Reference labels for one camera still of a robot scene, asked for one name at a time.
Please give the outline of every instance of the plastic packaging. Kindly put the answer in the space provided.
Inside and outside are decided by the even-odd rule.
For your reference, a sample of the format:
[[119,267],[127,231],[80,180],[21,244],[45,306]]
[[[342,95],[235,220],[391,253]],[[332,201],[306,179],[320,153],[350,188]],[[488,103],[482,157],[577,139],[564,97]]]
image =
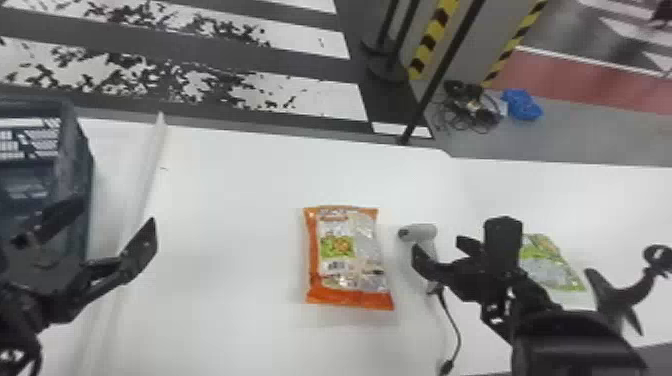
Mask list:
[[560,254],[551,239],[542,234],[523,236],[520,266],[540,285],[565,292],[585,292],[586,287]]
[[509,114],[519,120],[536,120],[544,111],[534,102],[530,94],[522,89],[507,89],[502,100],[509,104]]
[[303,209],[310,239],[308,303],[393,310],[375,236],[378,209]]

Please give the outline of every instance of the patterned floor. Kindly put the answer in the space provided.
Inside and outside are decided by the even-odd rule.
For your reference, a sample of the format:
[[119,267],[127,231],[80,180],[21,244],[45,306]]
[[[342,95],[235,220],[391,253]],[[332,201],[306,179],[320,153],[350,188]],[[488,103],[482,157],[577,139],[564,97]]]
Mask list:
[[366,74],[359,38],[382,13],[354,4],[6,0],[0,85],[86,107],[398,134],[415,98]]

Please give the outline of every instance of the black cable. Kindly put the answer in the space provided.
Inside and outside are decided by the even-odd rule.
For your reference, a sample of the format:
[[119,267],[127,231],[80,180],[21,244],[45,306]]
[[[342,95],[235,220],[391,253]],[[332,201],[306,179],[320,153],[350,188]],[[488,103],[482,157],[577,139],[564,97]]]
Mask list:
[[483,108],[476,114],[472,114],[464,107],[464,98],[458,98],[449,92],[445,97],[435,98],[431,102],[437,106],[431,119],[435,129],[447,130],[450,127],[457,131],[472,130],[478,134],[488,134],[501,121],[499,105],[490,95],[486,93],[479,95],[479,100],[485,98],[490,106],[482,106]]
[[460,350],[462,349],[462,334],[460,333],[460,329],[457,327],[457,324],[455,323],[453,316],[450,314],[450,311],[448,310],[446,299],[443,296],[443,290],[444,290],[443,287],[438,289],[436,291],[436,297],[439,299],[439,304],[441,304],[441,308],[443,308],[443,311],[446,313],[446,316],[448,316],[450,325],[453,327],[453,330],[455,331],[455,337],[457,338],[457,343],[455,344],[455,350],[453,351],[453,356],[447,359],[441,366],[441,370],[439,372],[440,376],[448,375],[450,371],[453,370],[453,367],[455,366],[455,359],[457,359],[457,356],[460,354]]

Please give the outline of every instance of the plastic basket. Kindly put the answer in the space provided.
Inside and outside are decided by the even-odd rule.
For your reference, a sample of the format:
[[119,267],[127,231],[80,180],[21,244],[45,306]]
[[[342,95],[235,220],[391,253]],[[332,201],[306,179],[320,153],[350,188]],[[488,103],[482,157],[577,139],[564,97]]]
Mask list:
[[0,237],[15,234],[36,210],[79,194],[86,212],[45,248],[85,257],[93,167],[71,103],[0,96]]

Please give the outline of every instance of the barcode scanner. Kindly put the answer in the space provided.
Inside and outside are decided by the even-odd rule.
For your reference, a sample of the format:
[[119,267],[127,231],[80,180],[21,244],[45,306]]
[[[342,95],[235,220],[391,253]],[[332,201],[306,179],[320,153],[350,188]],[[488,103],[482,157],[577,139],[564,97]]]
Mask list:
[[[402,227],[397,234],[399,239],[404,242],[415,243],[414,247],[420,247],[432,260],[438,262],[436,246],[434,245],[434,239],[438,232],[439,230],[433,224],[416,223]],[[427,293],[433,293],[437,285],[437,282],[429,281],[427,283]]]

